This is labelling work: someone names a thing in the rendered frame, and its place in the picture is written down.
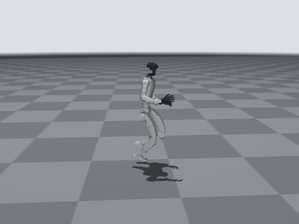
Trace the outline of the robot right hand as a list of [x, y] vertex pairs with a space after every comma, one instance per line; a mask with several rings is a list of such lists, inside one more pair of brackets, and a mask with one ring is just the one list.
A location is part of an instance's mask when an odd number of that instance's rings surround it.
[[163, 104], [164, 102], [165, 103], [168, 103], [168, 102], [174, 102], [174, 101], [171, 101], [171, 100], [174, 100], [174, 99], [171, 99], [171, 98], [174, 98], [174, 97], [172, 97], [173, 95], [170, 95], [170, 94], [167, 94], [163, 99], [161, 98], [161, 103], [159, 103], [159, 104]]

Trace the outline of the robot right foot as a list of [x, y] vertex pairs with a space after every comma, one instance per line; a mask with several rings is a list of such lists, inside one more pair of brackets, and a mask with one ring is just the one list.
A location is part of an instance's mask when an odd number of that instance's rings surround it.
[[137, 155], [136, 156], [136, 154], [133, 154], [132, 158], [133, 159], [138, 159], [138, 160], [141, 160], [141, 161], [147, 161], [148, 160], [147, 158], [143, 157], [142, 155], [139, 155], [139, 156]]

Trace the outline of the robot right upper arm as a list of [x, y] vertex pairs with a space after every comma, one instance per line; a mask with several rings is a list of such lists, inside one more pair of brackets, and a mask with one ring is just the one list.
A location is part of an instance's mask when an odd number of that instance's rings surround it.
[[[144, 101], [142, 99], [142, 97], [147, 93], [148, 90], [148, 86], [150, 85], [150, 80], [145, 79], [142, 81], [142, 93], [141, 93], [141, 100]], [[145, 102], [145, 101], [144, 101]]]

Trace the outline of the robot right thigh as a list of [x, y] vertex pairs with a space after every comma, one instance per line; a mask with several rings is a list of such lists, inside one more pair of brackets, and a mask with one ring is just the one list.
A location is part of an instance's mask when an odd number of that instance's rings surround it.
[[151, 116], [147, 112], [143, 111], [141, 113], [141, 115], [139, 116], [139, 119], [142, 122], [146, 121], [145, 122], [146, 128], [147, 128], [147, 130], [149, 131], [149, 133], [151, 135], [149, 137], [149, 139], [153, 138], [155, 140], [155, 143], [156, 143], [156, 141], [157, 141], [157, 130], [156, 130], [155, 123], [154, 123], [153, 119], [151, 118]]

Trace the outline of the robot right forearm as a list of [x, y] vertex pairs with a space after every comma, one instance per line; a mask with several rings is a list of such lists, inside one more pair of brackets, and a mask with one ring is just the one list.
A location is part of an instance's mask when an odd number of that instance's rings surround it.
[[144, 96], [142, 97], [142, 99], [143, 99], [144, 101], [148, 102], [148, 104], [151, 103], [151, 104], [154, 104], [154, 105], [158, 105], [159, 103], [162, 102], [161, 99], [159, 99], [159, 100], [152, 99], [152, 98], [147, 97], [146, 95], [144, 95]]

